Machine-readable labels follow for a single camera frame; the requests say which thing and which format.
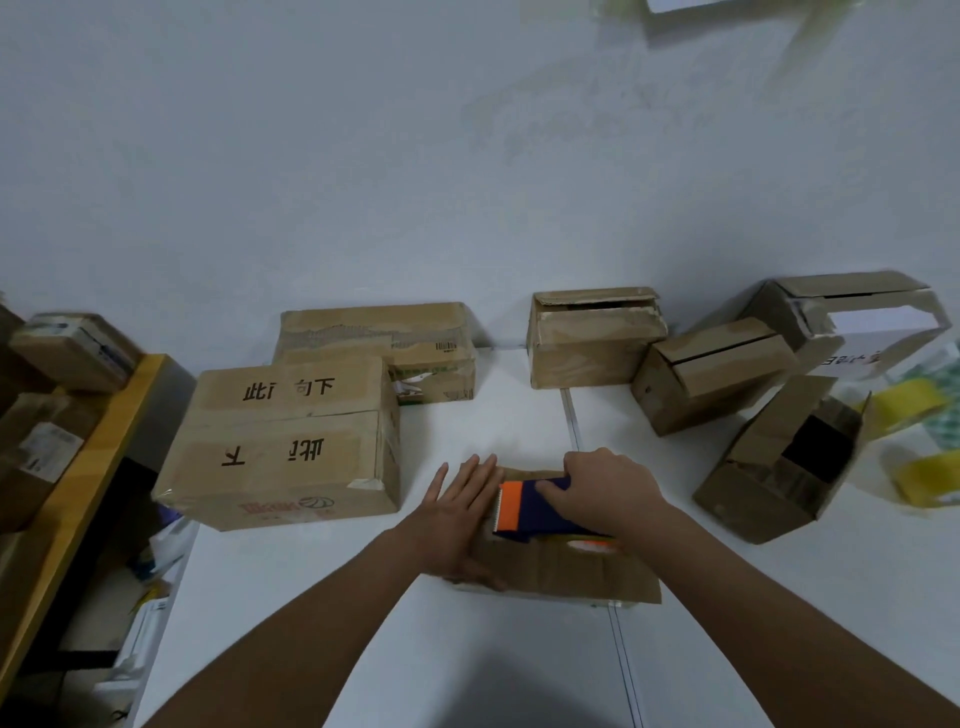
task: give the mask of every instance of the white table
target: white table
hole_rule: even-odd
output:
[[[881,497],[890,490],[881,460],[936,451],[921,427],[868,446],[818,522],[751,546],[690,499],[742,419],[659,438],[626,386],[570,395],[582,449],[647,465],[666,497],[725,544],[960,703],[960,508],[921,513]],[[662,605],[617,610],[644,728],[769,726],[727,659],[663,591]]]
[[[477,399],[404,407],[400,514],[218,533],[189,556],[133,725],[283,604],[409,513],[444,460],[496,452],[559,468],[561,395],[523,350],[480,351]],[[633,726],[607,609],[459,592],[419,578],[351,674],[327,726]]]

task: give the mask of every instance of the wall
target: wall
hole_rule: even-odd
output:
[[[192,371],[310,306],[459,299],[518,344],[534,290],[650,284],[685,325],[890,266],[960,312],[960,4],[791,45],[799,0],[589,3],[4,4],[0,288]]]

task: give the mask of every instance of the hand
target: hand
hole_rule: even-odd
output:
[[[421,573],[472,581],[502,592],[506,584],[467,554],[470,540],[503,482],[503,468],[496,467],[496,455],[488,457],[483,465],[479,462],[479,456],[470,457],[441,495],[448,470],[443,463],[423,502],[394,531],[413,549]]]
[[[622,537],[630,525],[667,506],[653,474],[626,455],[606,448],[568,452],[564,469],[567,490],[539,480],[537,491],[565,519],[591,531]]]

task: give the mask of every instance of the person's arm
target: person's arm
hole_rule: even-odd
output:
[[[616,537],[662,579],[777,728],[960,725],[960,709],[784,589],[668,504],[646,468],[608,449],[571,452],[565,518]]]
[[[495,455],[478,463],[471,457],[440,495],[444,463],[417,510],[205,667],[146,728],[322,725],[356,661],[419,574],[502,589],[467,556],[503,480]]]

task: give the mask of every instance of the wooden shelf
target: wooden shelf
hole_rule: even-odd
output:
[[[31,530],[52,531],[53,543],[43,561],[16,636],[0,667],[0,702],[6,698],[13,678],[84,538],[90,519],[96,513],[133,432],[147,409],[147,402],[161,370],[172,363],[166,354],[147,354],[122,392],[115,395],[75,395],[78,399],[103,408],[104,416],[30,526]]]

